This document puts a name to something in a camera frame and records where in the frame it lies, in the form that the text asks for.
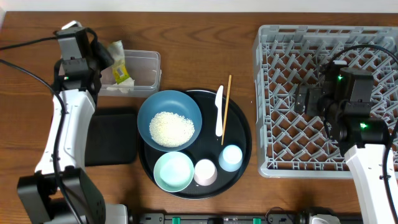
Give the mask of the yellow green snack wrapper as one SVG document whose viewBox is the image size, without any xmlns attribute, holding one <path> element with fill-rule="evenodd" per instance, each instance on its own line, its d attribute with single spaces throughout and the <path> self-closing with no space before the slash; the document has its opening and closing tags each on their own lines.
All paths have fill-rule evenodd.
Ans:
<svg viewBox="0 0 398 224">
<path fill-rule="evenodd" d="M 117 84 L 120 84 L 127 80 L 130 76 L 126 69 L 124 47 L 121 40 L 111 43 L 108 46 L 108 52 L 114 59 L 114 63 L 111 66 L 113 76 Z"/>
</svg>

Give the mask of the blue plate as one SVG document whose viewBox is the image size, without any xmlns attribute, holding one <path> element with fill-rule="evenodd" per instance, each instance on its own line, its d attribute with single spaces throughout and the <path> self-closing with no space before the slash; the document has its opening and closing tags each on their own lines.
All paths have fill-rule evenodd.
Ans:
<svg viewBox="0 0 398 224">
<path fill-rule="evenodd" d="M 179 147 L 167 148 L 160 146 L 151 138 L 150 121 L 157 113 L 163 111 L 177 113 L 193 121 L 195 132 L 188 142 Z M 142 104 L 137 115 L 137 127 L 142 139 L 154 149 L 164 152 L 179 151 L 187 148 L 198 137 L 202 127 L 201 111 L 197 103 L 181 91 L 160 91 L 148 97 Z"/>
</svg>

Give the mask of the white rice pile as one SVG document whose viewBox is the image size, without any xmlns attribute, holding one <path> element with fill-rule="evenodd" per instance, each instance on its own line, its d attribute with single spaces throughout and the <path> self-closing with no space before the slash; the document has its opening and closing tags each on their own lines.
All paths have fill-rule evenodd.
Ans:
<svg viewBox="0 0 398 224">
<path fill-rule="evenodd" d="M 193 121 L 172 112 L 157 113 L 150 121 L 151 138 L 160 146 L 179 147 L 188 142 L 194 132 Z"/>
</svg>

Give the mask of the light blue cup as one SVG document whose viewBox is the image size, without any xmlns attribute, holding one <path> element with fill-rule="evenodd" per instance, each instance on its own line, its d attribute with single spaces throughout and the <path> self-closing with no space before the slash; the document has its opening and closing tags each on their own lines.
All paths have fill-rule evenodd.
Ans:
<svg viewBox="0 0 398 224">
<path fill-rule="evenodd" d="M 243 163 L 243 152 L 236 145 L 226 146 L 219 155 L 220 167 L 227 172 L 237 171 Z"/>
</svg>

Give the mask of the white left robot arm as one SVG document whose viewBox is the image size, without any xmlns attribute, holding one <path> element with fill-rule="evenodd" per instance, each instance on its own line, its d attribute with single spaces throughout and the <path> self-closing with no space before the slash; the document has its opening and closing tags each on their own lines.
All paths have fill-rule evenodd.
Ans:
<svg viewBox="0 0 398 224">
<path fill-rule="evenodd" d="M 62 56 L 54 66 L 53 117 L 44 153 L 17 194 L 32 223 L 128 223 L 123 204 L 108 204 L 85 171 L 86 140 L 101 89 L 113 64 L 94 31 L 71 21 L 54 33 Z"/>
</svg>

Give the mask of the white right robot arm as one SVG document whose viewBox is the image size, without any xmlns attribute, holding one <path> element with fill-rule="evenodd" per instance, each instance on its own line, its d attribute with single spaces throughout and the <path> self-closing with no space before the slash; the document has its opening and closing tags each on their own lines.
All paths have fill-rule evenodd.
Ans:
<svg viewBox="0 0 398 224">
<path fill-rule="evenodd" d="M 356 187 L 364 223 L 397 223 L 397 180 L 393 135 L 371 116 L 374 78 L 344 60 L 325 66 L 320 86 L 300 85 L 294 110 L 323 118 L 328 139 L 336 141 Z"/>
</svg>

